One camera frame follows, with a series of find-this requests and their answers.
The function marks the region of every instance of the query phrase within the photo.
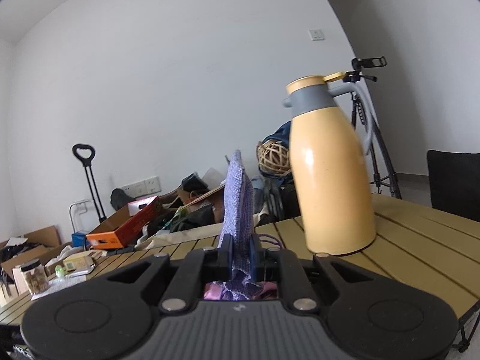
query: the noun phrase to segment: wall switch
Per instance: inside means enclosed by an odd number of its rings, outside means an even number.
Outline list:
[[[313,41],[325,40],[325,35],[323,34],[322,30],[308,30],[308,33],[310,35],[310,39],[312,39]]]
[[[162,188],[160,188],[160,180],[158,177],[152,177],[145,180],[147,194],[160,192]]]
[[[130,197],[138,198],[139,196],[147,195],[147,187],[145,181],[126,185],[122,187],[123,191]]]

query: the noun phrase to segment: tripod head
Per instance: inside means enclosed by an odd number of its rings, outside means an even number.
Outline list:
[[[353,71],[346,72],[345,78],[343,79],[344,83],[357,83],[361,79],[366,79],[376,83],[378,78],[376,76],[365,76],[362,75],[362,69],[369,68],[383,68],[387,66],[387,59],[383,56],[380,58],[354,58],[352,59]]]

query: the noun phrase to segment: tripod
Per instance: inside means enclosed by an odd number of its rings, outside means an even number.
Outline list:
[[[381,58],[372,58],[372,59],[357,59],[354,58],[352,60],[352,67],[353,71],[347,72],[346,77],[343,79],[345,83],[356,83],[360,81],[362,78],[366,80],[371,80],[374,83],[378,80],[375,76],[364,76],[361,75],[362,68],[382,68],[387,65],[387,61],[385,57]],[[360,120],[360,123],[365,126],[365,112],[363,110],[362,103],[356,94],[352,94],[352,102],[353,102],[353,109],[352,109],[352,119],[351,123],[353,128],[357,128],[357,116]],[[374,144],[372,143],[370,146],[370,154],[371,154],[371,162],[373,166],[373,181],[370,184],[374,184],[377,188],[377,193],[381,192],[381,187],[388,187],[390,189],[390,194],[392,197],[401,199],[402,195],[400,193],[400,188],[398,186],[398,177],[397,173],[395,172],[392,164],[392,160],[388,154],[387,147],[385,145],[385,141],[383,140],[382,133],[380,132],[380,128],[374,118],[373,115],[370,117],[371,122],[373,123],[373,134],[378,142],[380,147],[380,151],[382,152],[383,160],[385,161],[385,165],[387,168],[388,175],[385,177],[381,177],[380,172],[378,170],[378,162],[377,156],[375,153]]]

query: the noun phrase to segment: chair backrest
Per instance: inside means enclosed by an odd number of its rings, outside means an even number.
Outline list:
[[[480,154],[429,150],[431,206],[480,222]]]

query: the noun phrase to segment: table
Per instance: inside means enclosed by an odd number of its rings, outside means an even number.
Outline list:
[[[342,259],[440,297],[463,326],[480,308],[480,223],[383,195],[374,195],[373,205],[377,238],[368,248]],[[273,235],[301,259],[312,258],[301,217],[261,226],[256,232]],[[217,244],[218,236],[106,257],[87,279],[159,251],[176,260],[192,249]],[[0,324],[19,325],[33,303],[30,299],[28,293],[21,294],[2,307]]]

